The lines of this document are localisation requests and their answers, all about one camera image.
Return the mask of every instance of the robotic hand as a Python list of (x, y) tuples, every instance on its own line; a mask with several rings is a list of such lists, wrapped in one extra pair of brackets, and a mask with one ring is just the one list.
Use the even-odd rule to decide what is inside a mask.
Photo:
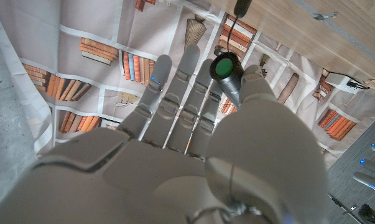
[[(117, 130), (39, 159), (0, 203), (0, 223), (327, 223), (316, 140), (257, 65), (244, 71), (232, 53), (205, 60), (165, 143), (199, 56), (187, 47), (159, 102), (172, 65), (160, 56)], [(239, 111), (213, 133), (222, 90)]]

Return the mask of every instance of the robot finger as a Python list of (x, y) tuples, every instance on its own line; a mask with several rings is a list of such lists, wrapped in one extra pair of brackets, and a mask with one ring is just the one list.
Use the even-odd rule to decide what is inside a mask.
[(199, 57), (200, 49), (196, 45), (186, 48), (175, 76), (143, 135), (143, 142), (157, 147), (164, 145)]
[(142, 98), (124, 121), (117, 127), (118, 130), (128, 133), (131, 138), (139, 139), (147, 128), (154, 111), (157, 107), (162, 89), (168, 80), (172, 61), (168, 55), (161, 55), (155, 63), (149, 85), (144, 90)]

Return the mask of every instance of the wooden panel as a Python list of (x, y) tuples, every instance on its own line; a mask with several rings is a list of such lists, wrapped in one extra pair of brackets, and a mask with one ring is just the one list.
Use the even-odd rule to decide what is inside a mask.
[(374, 0), (306, 0), (320, 13), (336, 12), (331, 21), (375, 53)]
[[(208, 1), (233, 14), (236, 0)], [(375, 78), (374, 59), (292, 1), (253, 1), (242, 21), (328, 70)]]

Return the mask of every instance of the shelf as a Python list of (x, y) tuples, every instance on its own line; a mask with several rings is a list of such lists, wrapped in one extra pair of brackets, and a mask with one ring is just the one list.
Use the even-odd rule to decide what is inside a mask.
[(92, 86), (79, 100), (77, 101), (60, 101), (55, 100), (49, 96), (46, 92), (38, 91), (46, 102), (49, 102), (56, 107), (64, 106), (73, 108), (74, 110), (81, 111), (84, 113), (97, 113), (99, 92), (100, 89)]

